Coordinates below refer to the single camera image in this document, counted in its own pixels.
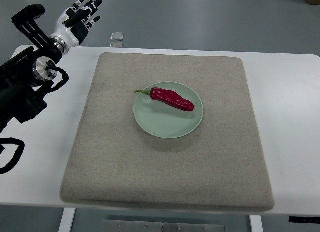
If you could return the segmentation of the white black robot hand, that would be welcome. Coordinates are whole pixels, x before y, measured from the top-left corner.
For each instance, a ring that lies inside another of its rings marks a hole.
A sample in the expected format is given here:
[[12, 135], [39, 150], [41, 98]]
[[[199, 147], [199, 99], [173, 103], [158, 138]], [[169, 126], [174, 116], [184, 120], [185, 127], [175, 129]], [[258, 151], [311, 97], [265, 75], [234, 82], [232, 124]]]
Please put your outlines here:
[[63, 55], [80, 45], [101, 18], [96, 14], [103, 0], [77, 0], [60, 15], [50, 35]]

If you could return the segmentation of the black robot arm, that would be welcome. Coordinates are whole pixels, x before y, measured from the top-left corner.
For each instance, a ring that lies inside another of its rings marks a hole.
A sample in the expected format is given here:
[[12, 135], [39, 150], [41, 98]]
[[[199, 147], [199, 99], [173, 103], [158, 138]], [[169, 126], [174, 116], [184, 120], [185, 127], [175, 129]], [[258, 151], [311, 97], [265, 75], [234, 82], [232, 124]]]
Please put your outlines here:
[[54, 43], [35, 22], [44, 13], [43, 5], [33, 4], [11, 19], [33, 45], [0, 67], [1, 130], [12, 118], [20, 123], [34, 119], [47, 107], [45, 95], [60, 89], [69, 80], [68, 73], [57, 67], [63, 56], [62, 45]]

